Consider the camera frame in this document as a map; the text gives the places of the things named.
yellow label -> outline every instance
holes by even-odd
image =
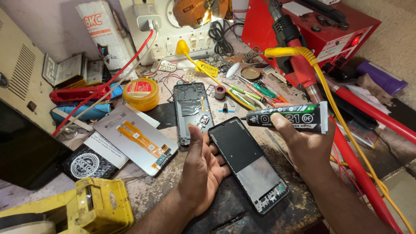
[[[201,61],[196,62],[195,71],[203,72],[206,74],[209,74],[213,77],[218,76],[218,68],[210,66],[206,63],[203,63]]]

hand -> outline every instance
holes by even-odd
[[[293,103],[280,103],[276,107],[293,106]],[[273,131],[281,134],[288,147],[288,154],[295,170],[307,180],[309,176],[317,176],[328,169],[331,146],[334,141],[335,124],[328,121],[328,134],[298,132],[292,123],[279,113],[274,113],[271,120],[275,126]]]
[[[191,134],[188,155],[183,165],[178,191],[183,201],[198,216],[208,209],[224,177],[230,174],[222,155],[214,145],[209,144],[208,132],[192,124],[188,125]]]

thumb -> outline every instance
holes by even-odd
[[[293,124],[287,120],[283,115],[274,113],[270,117],[276,130],[282,135],[283,139],[288,142],[291,139],[298,137],[300,133],[295,129]]]
[[[199,127],[188,124],[188,129],[191,135],[191,142],[189,143],[187,158],[193,161],[201,158],[204,137]]]

red light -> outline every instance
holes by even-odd
[[[352,40],[351,44],[349,44],[349,47],[358,45],[358,43],[360,42],[361,36],[362,34],[355,36],[354,40]]]

black glue tube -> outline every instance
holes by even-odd
[[[328,133],[328,103],[320,102],[288,107],[277,107],[247,112],[246,120],[249,126],[274,127],[270,117],[273,113],[280,113],[292,122],[298,131]]]

